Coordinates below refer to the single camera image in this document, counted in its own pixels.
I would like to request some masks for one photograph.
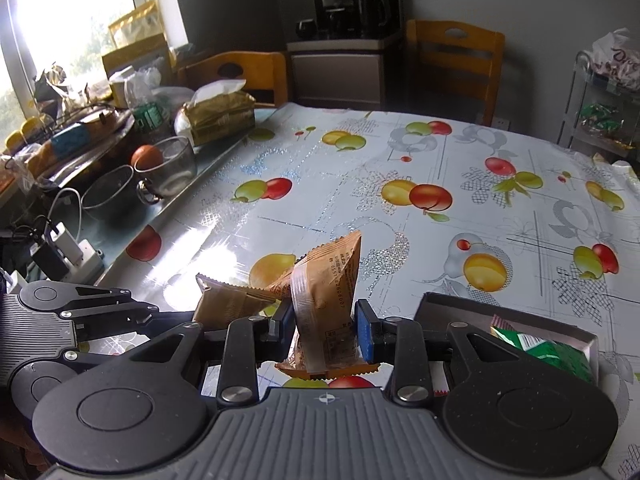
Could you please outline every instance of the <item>white cable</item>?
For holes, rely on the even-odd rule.
[[[55,208],[56,202],[58,202],[60,195],[62,195],[65,191],[74,193],[75,196],[78,197],[78,234],[76,234],[76,242],[77,242],[78,238],[80,237],[80,229],[82,228],[82,198],[80,198],[80,193],[78,193],[75,189],[73,189],[72,187],[63,187],[58,192],[56,197],[53,199],[53,202],[51,203],[51,207],[49,208],[49,214],[47,214],[47,218],[51,219],[51,213],[53,212],[53,208]]]

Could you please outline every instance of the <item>wall outlet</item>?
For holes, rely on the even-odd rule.
[[[476,115],[476,124],[480,124],[481,121],[482,121],[482,114]],[[496,130],[504,130],[505,132],[509,131],[510,124],[511,124],[510,120],[503,119],[501,117],[496,117],[496,116],[494,116],[493,120],[491,121],[492,128],[495,128]]]

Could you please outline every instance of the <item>crosshair logo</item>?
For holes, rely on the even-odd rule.
[[[338,400],[338,398],[333,396],[332,394],[322,394],[321,396],[316,397],[316,399],[322,402],[323,404],[327,404],[327,405],[334,402],[334,400]]]

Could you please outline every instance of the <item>red apple print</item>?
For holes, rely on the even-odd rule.
[[[484,165],[486,168],[500,176],[511,176],[516,174],[516,168],[508,160],[498,158],[496,156],[490,156],[485,160]]]
[[[127,254],[134,260],[149,262],[160,252],[162,238],[150,225],[146,225],[142,232],[127,246]]]
[[[329,383],[329,388],[375,388],[375,386],[362,377],[338,377]]]
[[[469,243],[469,240],[458,240],[456,242],[456,245],[461,251],[468,251],[471,248],[471,244]]]
[[[451,126],[447,123],[443,123],[442,121],[431,121],[427,123],[431,128],[431,133],[436,135],[449,135],[453,130]]]
[[[605,244],[595,244],[591,250],[596,253],[596,256],[600,260],[603,272],[610,272],[611,274],[618,273],[620,270],[618,259],[610,247],[607,247]]]
[[[409,192],[409,200],[413,205],[425,211],[444,211],[453,203],[451,193],[433,184],[418,184]]]
[[[272,178],[267,180],[267,191],[260,198],[278,200],[291,191],[292,186],[293,182],[288,178]]]

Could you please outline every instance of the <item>ribbed gray surface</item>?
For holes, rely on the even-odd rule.
[[[331,394],[333,402],[321,402]],[[79,480],[62,469],[47,480]],[[379,389],[278,388],[250,408],[223,412],[187,456],[144,480],[508,480],[443,436],[430,412],[387,402]],[[606,480],[592,468],[566,480]]]
[[[57,357],[62,349],[75,347],[76,338],[71,321],[29,310],[17,296],[5,294],[0,300],[0,346],[0,386],[7,387],[22,364]]]

